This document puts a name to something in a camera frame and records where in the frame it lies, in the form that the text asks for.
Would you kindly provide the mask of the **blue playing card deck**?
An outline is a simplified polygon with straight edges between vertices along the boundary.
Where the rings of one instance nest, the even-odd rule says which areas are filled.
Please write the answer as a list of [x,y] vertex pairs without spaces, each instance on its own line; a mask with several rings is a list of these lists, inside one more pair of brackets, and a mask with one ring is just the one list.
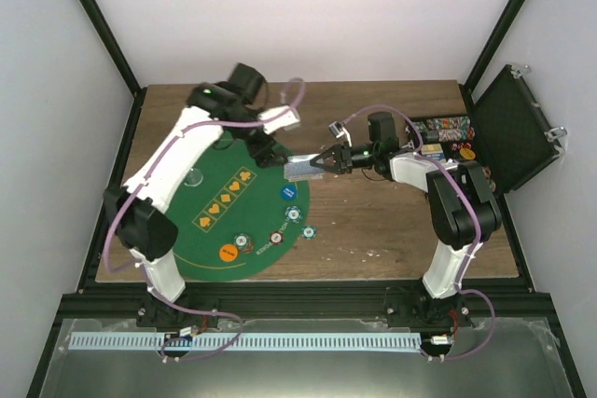
[[284,178],[289,182],[321,179],[325,171],[311,165],[316,154],[290,156],[284,165]]

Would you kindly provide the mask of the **blue small blind button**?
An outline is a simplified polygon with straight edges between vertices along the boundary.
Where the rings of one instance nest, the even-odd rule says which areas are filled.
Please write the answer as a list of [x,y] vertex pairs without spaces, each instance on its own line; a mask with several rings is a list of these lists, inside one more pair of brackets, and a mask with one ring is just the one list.
[[285,201],[292,201],[298,197],[298,187],[295,184],[284,185],[280,190],[281,198]]

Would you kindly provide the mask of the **poker chip stack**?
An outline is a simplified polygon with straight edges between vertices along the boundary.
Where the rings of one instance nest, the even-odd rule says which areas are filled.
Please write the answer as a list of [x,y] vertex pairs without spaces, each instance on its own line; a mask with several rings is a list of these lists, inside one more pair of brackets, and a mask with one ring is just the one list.
[[234,236],[233,243],[240,253],[250,254],[253,252],[255,244],[250,235],[239,233]]
[[292,205],[285,209],[285,218],[291,223],[299,223],[303,218],[303,213],[298,206]]

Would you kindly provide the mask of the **single teal poker chip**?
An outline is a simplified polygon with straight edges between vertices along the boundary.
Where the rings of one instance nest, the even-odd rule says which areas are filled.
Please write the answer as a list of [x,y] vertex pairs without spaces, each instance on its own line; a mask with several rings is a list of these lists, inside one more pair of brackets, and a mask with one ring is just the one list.
[[312,240],[312,239],[314,239],[315,236],[316,236],[316,228],[314,226],[305,226],[301,230],[301,236],[305,240]]

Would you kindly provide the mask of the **red poker chip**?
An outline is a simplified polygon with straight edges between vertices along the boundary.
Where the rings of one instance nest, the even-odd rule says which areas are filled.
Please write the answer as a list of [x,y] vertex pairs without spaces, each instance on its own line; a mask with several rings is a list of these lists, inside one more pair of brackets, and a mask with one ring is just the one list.
[[280,231],[273,231],[269,236],[269,243],[272,245],[279,245],[284,241],[284,233]]

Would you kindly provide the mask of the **orange big blind button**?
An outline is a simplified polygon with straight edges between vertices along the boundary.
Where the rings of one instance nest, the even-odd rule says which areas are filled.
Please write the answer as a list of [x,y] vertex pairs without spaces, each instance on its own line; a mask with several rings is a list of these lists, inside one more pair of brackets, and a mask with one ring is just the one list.
[[238,258],[239,249],[235,244],[227,243],[220,247],[218,256],[222,262],[231,263]]

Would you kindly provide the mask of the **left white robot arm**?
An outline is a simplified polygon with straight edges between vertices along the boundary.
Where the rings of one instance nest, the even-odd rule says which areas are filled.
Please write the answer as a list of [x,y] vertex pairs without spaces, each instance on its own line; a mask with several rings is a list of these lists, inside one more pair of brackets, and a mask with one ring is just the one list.
[[188,95],[182,111],[158,149],[121,186],[104,192],[109,227],[104,239],[104,268],[114,272],[107,259],[113,239],[129,250],[133,264],[146,274],[147,290],[161,299],[157,313],[171,327],[183,325],[190,304],[181,297],[186,282],[174,259],[178,228],[166,215],[174,194],[199,158],[224,133],[243,140],[262,168],[283,165],[287,158],[274,150],[274,133],[297,126],[297,108],[305,92],[288,101],[284,86],[280,105],[253,108],[265,83],[256,69],[239,63],[229,78],[215,84],[200,83]]

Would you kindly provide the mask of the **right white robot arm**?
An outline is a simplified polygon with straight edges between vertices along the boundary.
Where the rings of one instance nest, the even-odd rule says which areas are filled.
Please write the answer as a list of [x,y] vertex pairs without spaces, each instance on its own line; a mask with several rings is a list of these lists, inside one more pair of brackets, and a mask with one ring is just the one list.
[[340,122],[332,123],[330,131],[343,142],[312,157],[315,169],[337,175],[372,169],[387,181],[426,194],[437,247],[412,307],[420,323],[437,325],[456,308],[471,261],[502,223],[483,168],[476,161],[440,162],[403,148],[388,112],[368,115],[367,144],[353,145]]

